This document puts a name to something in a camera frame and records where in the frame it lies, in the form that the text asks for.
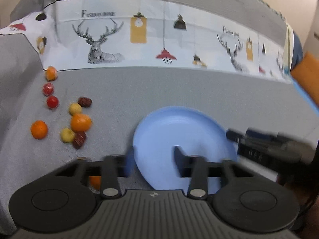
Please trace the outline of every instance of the orange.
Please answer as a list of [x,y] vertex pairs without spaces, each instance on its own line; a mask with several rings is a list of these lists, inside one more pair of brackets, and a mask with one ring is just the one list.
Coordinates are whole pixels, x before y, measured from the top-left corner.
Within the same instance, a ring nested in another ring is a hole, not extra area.
[[30,131],[35,139],[45,138],[47,135],[47,124],[42,120],[37,120],[31,125]]
[[58,77],[58,72],[53,66],[49,66],[45,71],[45,78],[48,81],[54,81]]
[[101,176],[90,176],[89,179],[92,187],[99,191],[101,187]]
[[71,129],[74,132],[87,131],[92,125],[92,120],[86,114],[74,114],[71,119]]

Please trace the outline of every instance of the red fruit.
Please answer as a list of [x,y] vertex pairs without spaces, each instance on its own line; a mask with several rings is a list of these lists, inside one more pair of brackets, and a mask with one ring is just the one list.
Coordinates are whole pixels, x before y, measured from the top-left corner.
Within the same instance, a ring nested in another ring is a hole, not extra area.
[[56,108],[58,105],[59,105],[59,100],[58,100],[57,97],[50,95],[50,96],[47,98],[47,106],[48,106],[50,109],[54,109],[54,108]]
[[54,86],[53,84],[51,84],[50,82],[49,83],[46,83],[45,85],[43,85],[43,88],[42,88],[42,92],[45,96],[49,96],[51,94],[54,93]]

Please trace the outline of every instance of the blue plate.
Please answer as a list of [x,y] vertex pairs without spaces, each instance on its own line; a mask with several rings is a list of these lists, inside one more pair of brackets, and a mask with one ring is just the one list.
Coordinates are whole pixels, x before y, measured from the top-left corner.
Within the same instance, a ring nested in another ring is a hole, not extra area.
[[[185,107],[165,107],[149,114],[136,128],[133,145],[138,169],[156,190],[187,192],[190,178],[180,178],[173,161],[174,146],[212,162],[237,159],[225,131],[208,116]],[[215,193],[220,188],[219,179],[208,178],[208,188],[209,193]]]

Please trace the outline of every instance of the deer head print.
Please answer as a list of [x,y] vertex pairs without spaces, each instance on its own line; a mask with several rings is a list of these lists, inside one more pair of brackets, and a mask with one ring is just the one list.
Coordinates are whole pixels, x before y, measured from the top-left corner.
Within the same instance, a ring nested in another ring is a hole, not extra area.
[[276,56],[276,62],[277,62],[277,66],[278,66],[278,68],[279,68],[279,70],[280,70],[280,72],[281,72],[281,75],[284,77],[284,78],[286,78],[287,77],[287,75],[289,75],[289,68],[288,67],[284,67],[284,65],[283,65],[283,63],[280,63],[279,62],[279,51],[278,51],[278,54],[277,54],[277,56]]
[[236,61],[236,56],[237,56],[238,52],[241,51],[242,48],[244,47],[244,43],[241,43],[239,38],[238,38],[239,45],[237,45],[237,43],[236,43],[234,50],[230,51],[229,46],[227,46],[227,40],[225,42],[223,41],[223,35],[219,38],[219,36],[217,34],[217,38],[218,38],[218,41],[220,42],[220,44],[226,49],[227,54],[230,55],[230,60],[232,61],[232,65],[234,66],[234,68],[237,71],[248,72],[248,69],[246,66],[243,66]]
[[89,28],[85,31],[81,31],[81,26],[83,24],[84,20],[78,25],[78,28],[75,29],[74,25],[72,24],[72,28],[74,32],[82,38],[85,38],[87,44],[91,46],[90,52],[88,55],[87,62],[90,64],[100,64],[100,63],[116,63],[124,60],[124,57],[121,54],[110,54],[102,52],[101,50],[101,44],[103,44],[105,41],[107,41],[107,37],[117,33],[124,25],[124,22],[120,25],[120,27],[117,27],[117,23],[113,21],[114,28],[109,31],[108,27],[105,26],[105,32],[100,36],[98,40],[94,40],[92,36],[89,34]]

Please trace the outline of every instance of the textured gripper plate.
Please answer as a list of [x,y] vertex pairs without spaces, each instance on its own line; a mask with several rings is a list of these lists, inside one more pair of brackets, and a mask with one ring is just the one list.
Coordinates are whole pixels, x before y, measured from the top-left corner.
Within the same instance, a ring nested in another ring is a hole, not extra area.
[[128,190],[120,199],[105,200],[81,226],[57,234],[18,230],[16,239],[296,239],[288,230],[253,235],[218,220],[204,201],[182,191]]

